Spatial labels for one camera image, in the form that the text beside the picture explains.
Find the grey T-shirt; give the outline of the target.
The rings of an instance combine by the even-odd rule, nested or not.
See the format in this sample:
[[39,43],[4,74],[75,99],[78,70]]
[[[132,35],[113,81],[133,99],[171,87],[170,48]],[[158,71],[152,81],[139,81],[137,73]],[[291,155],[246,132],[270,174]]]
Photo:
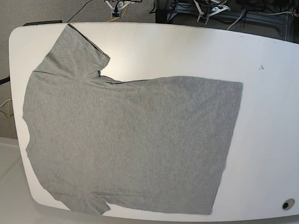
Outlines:
[[121,82],[73,26],[31,73],[23,119],[40,185],[72,211],[110,206],[210,215],[243,84],[174,76]]

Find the black table leg post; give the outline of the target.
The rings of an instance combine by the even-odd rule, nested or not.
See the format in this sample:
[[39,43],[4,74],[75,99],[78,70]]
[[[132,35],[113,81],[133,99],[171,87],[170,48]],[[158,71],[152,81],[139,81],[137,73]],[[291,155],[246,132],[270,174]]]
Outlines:
[[168,17],[168,9],[155,9],[155,23],[166,24]]

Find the aluminium frame rail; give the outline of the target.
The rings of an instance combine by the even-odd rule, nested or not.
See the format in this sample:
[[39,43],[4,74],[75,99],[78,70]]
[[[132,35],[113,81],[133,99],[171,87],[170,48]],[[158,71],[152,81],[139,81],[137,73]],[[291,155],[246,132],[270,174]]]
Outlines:
[[[277,29],[281,38],[287,42],[293,38],[293,13],[290,7],[291,0],[288,5],[280,6],[277,12],[274,5],[275,0],[228,0],[226,5],[230,10],[223,11],[210,17],[210,20],[216,20],[227,25],[227,30],[231,30],[238,23],[255,24],[257,26],[267,26]],[[193,0],[153,0],[155,9],[168,9],[167,22],[178,14],[190,15],[198,18],[199,12]]]

